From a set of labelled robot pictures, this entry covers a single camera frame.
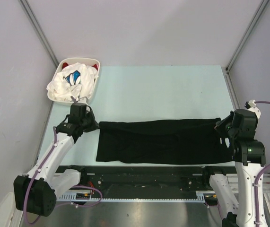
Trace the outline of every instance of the table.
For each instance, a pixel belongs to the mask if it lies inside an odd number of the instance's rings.
[[[99,76],[89,103],[98,122],[225,118],[233,110],[220,66],[102,67]],[[53,139],[52,127],[69,112],[68,106],[53,105],[39,157]],[[61,165],[166,166],[96,162],[98,138],[99,130],[82,135]]]

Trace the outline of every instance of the cable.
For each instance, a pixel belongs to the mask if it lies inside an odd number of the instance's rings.
[[[27,214],[26,214],[26,208],[27,208],[27,201],[28,201],[28,198],[29,198],[29,194],[30,194],[30,190],[32,188],[33,182],[34,182],[35,178],[37,177],[38,173],[40,172],[39,170],[41,170],[41,168],[43,167],[43,165],[45,164],[45,162],[47,161],[47,159],[50,157],[50,155],[52,154],[52,152],[55,149],[55,144],[57,143],[56,127],[53,127],[53,132],[54,132],[54,143],[53,143],[53,145],[52,145],[49,153],[45,156],[44,160],[41,162],[41,164],[39,165],[39,167],[34,172],[34,175],[33,175],[32,179],[30,180],[30,183],[29,183],[29,185],[28,185],[28,187],[26,189],[26,195],[25,195],[25,200],[24,200],[24,204],[23,204],[23,216],[24,216],[25,223],[27,225],[29,225],[29,226],[34,225],[40,219],[40,217],[41,217],[39,215],[33,222],[29,222],[29,220],[27,218]],[[86,187],[86,186],[80,186],[80,185],[75,185],[72,188],[86,188],[86,189],[91,189],[91,190],[94,190],[94,191],[96,191],[96,192],[98,192],[100,194],[100,198],[99,198],[99,200],[97,202],[95,202],[95,203],[93,203],[91,205],[88,205],[88,206],[78,205],[77,204],[76,207],[78,207],[78,206],[81,206],[81,207],[93,207],[93,206],[97,205],[98,203],[100,203],[101,200],[102,200],[102,193],[101,193],[101,191],[99,191],[96,188]],[[62,204],[57,205],[56,207],[60,207],[60,206],[67,205],[67,204],[71,204],[71,203],[62,203]]]
[[[260,104],[270,104],[268,101],[256,101],[255,102]],[[260,227],[260,205],[259,205],[259,193],[258,193],[258,185],[259,180],[262,174],[264,174],[268,169],[270,168],[270,164],[264,167],[256,176],[256,179],[254,180],[254,199],[255,199],[255,209],[256,209],[256,227]]]
[[[73,101],[74,103],[77,103],[77,100],[76,100],[73,96],[71,96],[70,98],[72,99],[72,101]]]
[[[39,169],[41,170],[41,168],[43,167],[43,165],[45,164],[46,160],[49,158],[49,156],[52,154],[52,152],[55,149],[55,144],[57,143],[57,133],[56,133],[56,127],[53,127],[53,132],[54,132],[54,143],[53,146],[51,147],[49,153],[45,156],[44,160],[41,162],[41,164],[39,165],[39,167],[36,169],[32,179],[30,180],[30,183],[26,189],[26,195],[25,195],[25,201],[23,203],[23,216],[24,216],[24,220],[26,222],[27,225],[31,226],[34,225],[39,219],[40,219],[40,215],[35,219],[35,221],[33,222],[29,222],[29,220],[27,219],[27,214],[26,214],[26,208],[27,208],[27,200],[29,198],[29,194],[30,194],[30,190],[32,188],[33,182],[35,180],[35,178],[37,177],[38,173],[39,173]]]
[[[62,204],[57,205],[55,208],[61,207],[61,206],[64,206],[64,205],[75,205],[76,208],[77,208],[78,206],[79,206],[79,207],[93,207],[93,206],[97,205],[98,203],[100,203],[101,200],[102,200],[102,198],[103,198],[103,197],[102,197],[101,191],[99,191],[97,188],[86,187],[86,186],[81,186],[81,185],[75,185],[75,186],[73,186],[72,188],[85,188],[85,189],[95,190],[96,192],[99,193],[100,198],[99,198],[99,200],[98,200],[97,202],[95,202],[95,203],[93,203],[93,204],[90,204],[90,205],[79,205],[79,204],[75,204],[75,203],[71,203],[71,202],[65,202],[65,203],[62,203]]]

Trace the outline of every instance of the laundry basket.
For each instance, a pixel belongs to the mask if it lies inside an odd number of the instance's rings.
[[[62,62],[59,63],[59,66],[57,67],[57,70],[53,76],[53,79],[52,81],[54,80],[56,74],[58,72],[61,72],[62,71],[62,65],[64,63],[68,63],[68,65],[72,65],[72,64],[75,64],[77,62],[79,63],[83,63],[85,65],[90,65],[90,66],[93,66],[93,65],[97,65],[98,66],[98,69],[97,69],[97,75],[99,75],[99,70],[100,70],[100,62],[96,59],[91,59],[91,58],[67,58],[67,59],[64,59]],[[90,99],[92,99],[93,95],[94,95],[94,92],[95,92],[95,87],[96,87],[96,84],[97,84],[97,81],[98,81],[98,77],[95,79],[94,81],[94,89],[93,89],[93,93],[92,93],[92,96]],[[48,98],[54,102],[57,102],[59,104],[62,104],[62,105],[72,105],[73,104],[73,101],[59,101],[59,100],[56,100],[52,97],[51,93],[48,91]],[[80,103],[89,103],[89,99],[87,98],[81,98],[79,99],[79,102]]]

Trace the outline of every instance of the purple cable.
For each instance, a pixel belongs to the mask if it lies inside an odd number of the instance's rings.
[[[26,223],[27,225],[29,225],[29,226],[34,225],[34,224],[40,219],[40,217],[41,217],[41,216],[39,215],[39,216],[35,219],[35,221],[29,222],[29,220],[27,219],[27,214],[26,214],[27,200],[28,200],[28,198],[29,198],[29,194],[30,194],[30,190],[31,190],[31,187],[32,187],[32,185],[33,185],[33,182],[34,182],[35,178],[37,177],[37,175],[38,175],[38,173],[39,173],[39,172],[38,172],[38,169],[41,169],[41,168],[43,167],[43,165],[45,164],[46,160],[49,158],[49,156],[52,154],[52,152],[53,152],[54,149],[55,149],[55,144],[57,143],[56,127],[53,127],[53,132],[54,132],[54,143],[53,143],[53,146],[51,147],[49,153],[45,156],[44,160],[41,162],[41,164],[39,165],[39,167],[36,169],[36,171],[35,171],[35,173],[34,173],[32,179],[30,180],[30,183],[29,183],[29,185],[28,185],[28,187],[27,187],[27,189],[26,189],[25,201],[24,201],[24,204],[23,204],[23,211],[24,211],[24,212],[23,212],[23,215],[24,215],[25,223]],[[78,206],[81,206],[81,207],[93,207],[93,206],[95,206],[95,205],[97,205],[98,203],[101,202],[101,199],[102,199],[102,193],[101,193],[101,191],[99,191],[99,190],[96,189],[96,188],[86,187],[86,186],[80,186],[80,185],[73,186],[72,188],[86,188],[86,189],[94,190],[94,191],[96,191],[96,192],[98,192],[98,193],[100,194],[100,199],[99,199],[97,202],[95,202],[95,203],[93,203],[93,204],[91,204],[91,205],[87,205],[87,206],[84,206],[84,205],[78,205]],[[68,202],[68,203],[59,204],[59,205],[57,205],[56,207],[60,207],[60,206],[62,206],[62,205],[67,205],[67,204],[70,204],[70,203]]]
[[[85,188],[85,189],[94,190],[94,191],[99,193],[100,198],[99,198],[99,200],[97,202],[95,202],[93,204],[90,204],[90,205],[79,205],[79,204],[75,204],[75,203],[71,203],[71,202],[65,202],[65,203],[62,203],[62,204],[58,204],[55,208],[61,207],[61,206],[64,206],[64,205],[75,205],[75,206],[79,206],[79,207],[93,207],[93,206],[97,205],[98,203],[100,203],[101,200],[102,200],[102,193],[97,188],[86,187],[86,186],[82,186],[82,185],[75,185],[72,188]]]
[[[25,219],[25,222],[27,225],[31,226],[31,225],[34,225],[39,219],[40,219],[40,215],[35,219],[35,221],[33,222],[29,222],[29,220],[27,219],[27,214],[26,214],[26,208],[27,208],[27,200],[29,198],[29,194],[30,194],[30,190],[31,190],[31,187],[33,185],[33,182],[35,180],[35,178],[37,177],[38,175],[38,169],[41,169],[43,167],[43,165],[45,164],[46,160],[49,158],[49,156],[52,154],[53,150],[55,149],[55,143],[57,143],[57,133],[56,133],[56,127],[53,127],[53,131],[54,131],[54,143],[53,143],[53,146],[51,147],[49,153],[45,156],[44,160],[41,162],[41,164],[39,165],[39,167],[36,169],[32,179],[30,180],[30,183],[26,189],[26,195],[25,195],[25,201],[24,201],[24,204],[23,204],[23,216],[24,216],[24,219]]]
[[[270,102],[267,101],[256,101],[257,103],[264,103],[264,104],[270,104]],[[264,174],[268,169],[270,168],[270,164],[264,167],[256,176],[256,179],[254,180],[254,199],[255,199],[255,209],[256,209],[256,227],[260,227],[260,205],[259,205],[259,193],[258,193],[258,184],[260,177],[262,174]]]
[[[76,100],[73,96],[71,96],[70,98],[72,99],[72,101],[73,101],[74,103],[77,103],[77,100]]]

